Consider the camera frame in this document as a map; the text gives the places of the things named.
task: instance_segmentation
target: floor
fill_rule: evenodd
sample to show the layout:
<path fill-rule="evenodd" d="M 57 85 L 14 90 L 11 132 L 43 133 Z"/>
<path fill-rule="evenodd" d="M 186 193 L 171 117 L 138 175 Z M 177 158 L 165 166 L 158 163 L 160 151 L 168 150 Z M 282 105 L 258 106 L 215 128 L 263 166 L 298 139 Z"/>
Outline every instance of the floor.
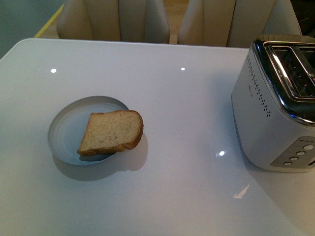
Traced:
<path fill-rule="evenodd" d="M 19 41 L 31 38 L 64 0 L 0 0 L 0 59 Z"/>
<path fill-rule="evenodd" d="M 182 23 L 185 10 L 189 0 L 163 0 L 170 26 L 170 44 L 177 44 L 177 34 Z M 40 38 L 58 38 L 56 25 L 59 15 L 47 25 L 47 28 L 40 34 Z"/>

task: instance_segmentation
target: bread crust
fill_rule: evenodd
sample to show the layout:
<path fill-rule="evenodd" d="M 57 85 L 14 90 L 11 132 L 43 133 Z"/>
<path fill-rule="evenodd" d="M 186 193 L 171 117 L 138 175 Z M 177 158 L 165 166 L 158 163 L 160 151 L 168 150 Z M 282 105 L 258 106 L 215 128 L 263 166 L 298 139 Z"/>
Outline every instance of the bread crust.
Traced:
<path fill-rule="evenodd" d="M 120 112 L 121 110 L 118 110 L 118 111 L 113 111 L 111 113 L 118 113 Z M 137 117 L 139 118 L 140 120 L 140 127 L 138 128 L 137 130 L 137 134 L 136 136 L 134 137 L 134 139 L 131 141 L 131 142 L 128 142 L 128 143 L 121 143 L 121 144 L 118 144 L 116 146 L 113 146 L 113 147 L 101 147 L 101 148 L 91 148 L 91 149 L 87 149 L 87 150 L 83 150 L 81 145 L 78 149 L 78 154 L 80 154 L 81 156 L 93 156 L 93 155 L 97 155 L 97 154 L 113 154 L 113 153 L 116 153 L 116 152 L 120 152 L 120 151 L 125 151 L 126 149 L 134 149 L 140 142 L 141 140 L 141 137 L 143 135 L 143 119 L 141 117 L 141 115 L 137 112 L 137 111 L 134 111 L 134 110 L 129 110 L 128 112 L 131 112 L 131 113 L 135 113 L 137 114 Z M 89 128 L 89 126 L 91 125 L 90 121 L 88 122 L 88 125 L 87 125 L 87 129 Z M 81 144 L 83 142 L 83 140 L 86 137 L 86 132 L 84 133 L 84 136 L 82 138 L 82 141 L 81 141 Z"/>

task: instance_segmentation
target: yellow stripe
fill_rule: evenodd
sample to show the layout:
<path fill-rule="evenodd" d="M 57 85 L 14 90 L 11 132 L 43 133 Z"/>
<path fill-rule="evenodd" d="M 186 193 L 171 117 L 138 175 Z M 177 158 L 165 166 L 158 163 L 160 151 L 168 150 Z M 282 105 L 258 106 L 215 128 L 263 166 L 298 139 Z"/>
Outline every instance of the yellow stripe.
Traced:
<path fill-rule="evenodd" d="M 43 26 L 43 28 L 41 28 L 40 31 L 34 36 L 34 38 L 39 38 L 62 10 L 63 10 L 63 4 L 58 9 L 58 11 L 56 11 L 56 13 L 49 19 L 49 21 Z"/>

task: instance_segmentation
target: plate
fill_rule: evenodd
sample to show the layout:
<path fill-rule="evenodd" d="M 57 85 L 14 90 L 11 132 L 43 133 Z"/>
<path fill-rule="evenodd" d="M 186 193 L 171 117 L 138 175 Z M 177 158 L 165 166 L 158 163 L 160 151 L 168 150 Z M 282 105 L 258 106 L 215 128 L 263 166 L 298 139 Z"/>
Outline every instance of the plate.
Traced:
<path fill-rule="evenodd" d="M 93 161 L 85 161 L 77 150 L 93 112 L 128 110 L 119 100 L 106 96 L 92 96 L 77 100 L 63 108 L 52 121 L 48 131 L 48 145 L 52 154 L 69 164 L 90 165 L 112 154 L 95 155 Z"/>

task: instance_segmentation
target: toaster slot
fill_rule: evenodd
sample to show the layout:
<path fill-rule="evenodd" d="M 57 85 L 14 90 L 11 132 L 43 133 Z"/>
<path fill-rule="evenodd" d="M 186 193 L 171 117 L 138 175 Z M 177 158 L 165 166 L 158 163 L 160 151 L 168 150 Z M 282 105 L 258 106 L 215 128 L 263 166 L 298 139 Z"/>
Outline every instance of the toaster slot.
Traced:
<path fill-rule="evenodd" d="M 295 98 L 315 97 L 315 85 L 290 47 L 273 46 L 274 59 L 291 94 Z M 309 58 L 314 55 L 305 51 Z"/>
<path fill-rule="evenodd" d="M 310 66 L 312 67 L 312 73 L 315 70 L 315 49 L 314 48 L 300 48 L 303 56 L 306 58 Z"/>

